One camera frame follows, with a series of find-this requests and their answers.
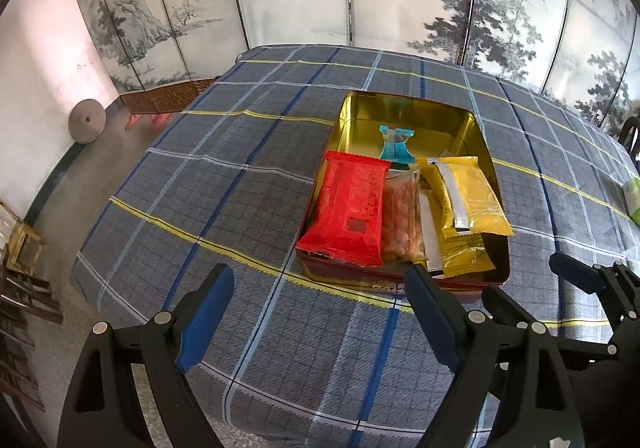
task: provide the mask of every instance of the wooden stool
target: wooden stool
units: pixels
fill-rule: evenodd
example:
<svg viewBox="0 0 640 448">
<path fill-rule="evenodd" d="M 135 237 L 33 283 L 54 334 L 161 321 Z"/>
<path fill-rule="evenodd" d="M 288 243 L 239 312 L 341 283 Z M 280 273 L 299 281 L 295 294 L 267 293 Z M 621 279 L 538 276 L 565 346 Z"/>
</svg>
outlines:
<svg viewBox="0 0 640 448">
<path fill-rule="evenodd" d="M 0 266 L 0 301 L 53 323 L 62 323 L 60 303 L 53 300 L 49 282 Z"/>
<path fill-rule="evenodd" d="M 25 224 L 14 211 L 0 199 L 0 245 L 4 243 L 4 264 L 13 271 L 33 276 L 40 253 L 45 246 L 44 240 L 30 225 Z M 23 263 L 20 253 L 27 244 L 34 244 L 31 259 Z"/>
</svg>

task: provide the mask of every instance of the gold tin box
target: gold tin box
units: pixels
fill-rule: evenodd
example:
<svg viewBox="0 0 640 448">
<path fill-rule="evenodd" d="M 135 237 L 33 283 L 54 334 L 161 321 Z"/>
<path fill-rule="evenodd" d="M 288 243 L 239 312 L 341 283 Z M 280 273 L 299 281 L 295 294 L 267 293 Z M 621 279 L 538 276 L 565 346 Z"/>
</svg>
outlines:
<svg viewBox="0 0 640 448">
<path fill-rule="evenodd" d="M 438 157 L 443 153 L 478 157 L 478 165 L 502 203 L 494 164 L 482 132 L 474 115 L 463 108 L 416 97 L 350 92 L 344 99 L 326 150 L 380 157 L 383 147 L 381 124 L 414 130 L 406 147 L 415 158 Z M 315 219 L 314 210 L 325 169 L 326 161 L 323 161 L 316 174 L 298 239 Z M 440 287 L 452 291 L 460 299 L 476 299 L 486 285 L 504 284 L 509 277 L 507 237 L 483 234 L 482 238 L 495 270 L 435 279 Z M 397 266 L 372 269 L 305 251 L 296 252 L 306 275 L 312 280 L 376 293 L 403 293 L 403 275 Z"/>
</svg>

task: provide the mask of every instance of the screw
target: screw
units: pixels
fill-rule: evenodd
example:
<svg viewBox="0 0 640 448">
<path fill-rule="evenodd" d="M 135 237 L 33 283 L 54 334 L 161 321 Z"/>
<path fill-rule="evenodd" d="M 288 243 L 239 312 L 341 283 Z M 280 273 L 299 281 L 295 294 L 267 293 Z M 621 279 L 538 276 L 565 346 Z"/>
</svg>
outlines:
<svg viewBox="0 0 640 448">
<path fill-rule="evenodd" d="M 94 334 L 102 334 L 103 332 L 106 332 L 107 328 L 107 322 L 97 322 L 92 330 L 94 331 Z"/>
<path fill-rule="evenodd" d="M 169 323 L 171 321 L 171 313 L 167 311 L 161 311 L 154 316 L 154 322 L 158 325 L 164 325 L 165 323 Z"/>
<path fill-rule="evenodd" d="M 546 333 L 546 327 L 544 326 L 543 323 L 540 323 L 540 322 L 533 322 L 531 324 L 531 330 L 533 332 L 535 332 L 536 334 L 544 334 L 544 333 Z"/>
<path fill-rule="evenodd" d="M 486 319 L 486 316 L 484 315 L 484 313 L 480 311 L 471 311 L 467 316 L 469 316 L 469 319 L 473 323 L 483 323 L 484 320 Z"/>
</svg>

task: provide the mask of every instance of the plaid tablecloth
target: plaid tablecloth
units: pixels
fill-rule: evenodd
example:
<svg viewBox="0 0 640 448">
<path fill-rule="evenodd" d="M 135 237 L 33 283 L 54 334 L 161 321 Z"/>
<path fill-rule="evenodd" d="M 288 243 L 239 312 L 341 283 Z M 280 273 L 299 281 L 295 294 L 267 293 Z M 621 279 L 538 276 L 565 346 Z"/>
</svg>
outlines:
<svg viewBox="0 0 640 448">
<path fill-rule="evenodd" d="M 413 447 L 452 376 L 406 301 L 309 281 L 294 238 L 332 123 L 353 89 L 472 111 L 495 162 L 510 238 L 505 291 L 554 332 L 606 341 L 594 295 L 548 269 L 566 251 L 638 268 L 625 151 L 514 84 L 441 62 L 332 46 L 258 47 L 146 152 L 91 230 L 72 278 L 115 326 L 172 309 L 217 262 L 236 291 L 188 379 L 206 414 L 292 446 Z M 481 446 L 495 414 L 486 401 Z"/>
</svg>

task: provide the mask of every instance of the blue gripper pad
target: blue gripper pad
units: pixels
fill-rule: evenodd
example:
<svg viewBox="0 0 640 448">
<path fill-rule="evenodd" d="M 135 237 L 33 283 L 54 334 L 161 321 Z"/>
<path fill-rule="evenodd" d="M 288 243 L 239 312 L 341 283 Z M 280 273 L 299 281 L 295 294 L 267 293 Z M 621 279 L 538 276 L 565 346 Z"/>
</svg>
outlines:
<svg viewBox="0 0 640 448">
<path fill-rule="evenodd" d="M 213 334 L 234 294 L 234 272 L 219 263 L 200 288 L 187 293 L 174 309 L 174 336 L 179 341 L 175 363 L 182 373 L 204 358 Z"/>
</svg>

